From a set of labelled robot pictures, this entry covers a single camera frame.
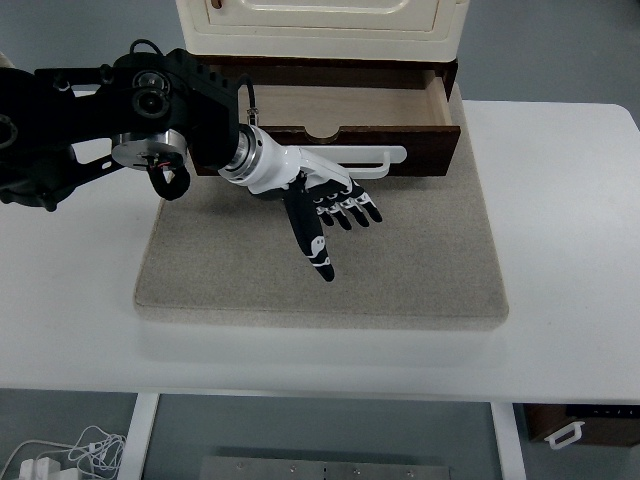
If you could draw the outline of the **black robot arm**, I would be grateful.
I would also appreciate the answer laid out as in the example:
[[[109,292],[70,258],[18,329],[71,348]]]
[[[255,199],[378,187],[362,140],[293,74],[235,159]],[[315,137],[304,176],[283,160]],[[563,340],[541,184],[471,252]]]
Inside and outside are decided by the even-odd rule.
[[[183,49],[131,49],[113,64],[1,70],[1,201],[49,212],[83,184],[123,167],[148,174],[175,200],[188,159],[227,166],[240,143],[238,91]]]

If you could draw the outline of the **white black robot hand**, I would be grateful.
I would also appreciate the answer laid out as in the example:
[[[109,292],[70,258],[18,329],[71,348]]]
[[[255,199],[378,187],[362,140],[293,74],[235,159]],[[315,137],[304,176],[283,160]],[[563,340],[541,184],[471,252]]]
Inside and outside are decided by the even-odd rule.
[[[349,230],[352,221],[362,227],[382,221],[346,168],[307,149],[280,145],[254,125],[240,126],[236,154],[219,174],[258,198],[282,201],[302,253],[327,282],[335,272],[323,227]]]

